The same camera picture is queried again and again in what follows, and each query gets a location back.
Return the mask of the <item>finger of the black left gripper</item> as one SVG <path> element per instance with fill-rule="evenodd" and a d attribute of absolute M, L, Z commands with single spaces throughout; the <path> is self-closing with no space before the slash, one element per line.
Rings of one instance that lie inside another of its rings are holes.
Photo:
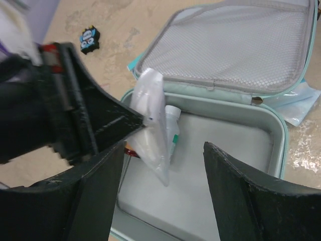
<path fill-rule="evenodd" d="M 108 94 L 94 80 L 71 43 L 58 44 L 81 153 L 89 158 L 143 129 L 143 116 Z"/>

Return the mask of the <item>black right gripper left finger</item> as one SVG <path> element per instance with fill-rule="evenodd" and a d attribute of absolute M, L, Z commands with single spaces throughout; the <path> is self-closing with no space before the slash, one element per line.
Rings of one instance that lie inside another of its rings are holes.
<path fill-rule="evenodd" d="M 118 144 L 32 186 L 1 190 L 1 240 L 108 240 L 123 159 Z"/>

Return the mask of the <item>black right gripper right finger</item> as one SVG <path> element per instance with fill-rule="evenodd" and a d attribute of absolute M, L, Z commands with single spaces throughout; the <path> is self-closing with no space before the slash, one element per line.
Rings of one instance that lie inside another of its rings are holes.
<path fill-rule="evenodd" d="M 270 176 L 204 143 L 220 240 L 320 240 L 320 190 Z"/>

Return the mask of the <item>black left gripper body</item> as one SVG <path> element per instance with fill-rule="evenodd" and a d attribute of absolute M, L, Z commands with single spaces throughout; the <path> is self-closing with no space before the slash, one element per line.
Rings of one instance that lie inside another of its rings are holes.
<path fill-rule="evenodd" d="M 65 139 L 62 130 L 75 130 L 67 120 L 61 93 L 54 81 L 62 74 L 64 47 L 70 42 L 53 42 L 36 47 L 40 65 L 17 53 L 4 53 L 1 59 L 1 164 L 43 146 L 51 146 L 73 164 L 75 141 Z"/>

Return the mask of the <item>amber medicine bottle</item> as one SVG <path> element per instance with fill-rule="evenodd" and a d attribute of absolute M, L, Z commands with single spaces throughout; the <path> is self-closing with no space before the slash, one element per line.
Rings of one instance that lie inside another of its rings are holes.
<path fill-rule="evenodd" d="M 129 156 L 139 158 L 139 155 L 133 150 L 133 148 L 128 143 L 126 143 L 125 145 L 124 153 Z"/>

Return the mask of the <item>white gauze packet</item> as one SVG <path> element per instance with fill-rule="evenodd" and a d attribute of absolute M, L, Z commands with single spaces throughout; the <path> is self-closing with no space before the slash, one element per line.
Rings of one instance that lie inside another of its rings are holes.
<path fill-rule="evenodd" d="M 169 185 L 169 150 L 167 140 L 163 75 L 148 68 L 137 80 L 130 108 L 143 116 L 144 128 L 130 138 L 129 145 L 153 171 L 160 182 Z"/>

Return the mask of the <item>white plastic bottle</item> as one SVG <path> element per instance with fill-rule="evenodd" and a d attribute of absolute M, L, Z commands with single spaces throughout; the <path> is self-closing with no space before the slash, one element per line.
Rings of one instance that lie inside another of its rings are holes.
<path fill-rule="evenodd" d="M 180 134 L 178 120 L 181 116 L 181 110 L 173 105 L 166 105 L 165 112 L 166 112 L 168 151 L 169 151 L 169 159 L 171 160 L 176 144 L 178 142 L 179 134 Z"/>

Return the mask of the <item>teal packet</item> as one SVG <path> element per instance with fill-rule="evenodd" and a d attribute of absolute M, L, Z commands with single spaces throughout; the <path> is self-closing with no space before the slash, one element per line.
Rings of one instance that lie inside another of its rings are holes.
<path fill-rule="evenodd" d="M 134 69 L 138 63 L 138 61 L 140 60 L 140 55 L 137 56 L 134 60 L 132 60 L 128 65 L 127 65 L 127 69 L 133 73 L 134 72 Z"/>

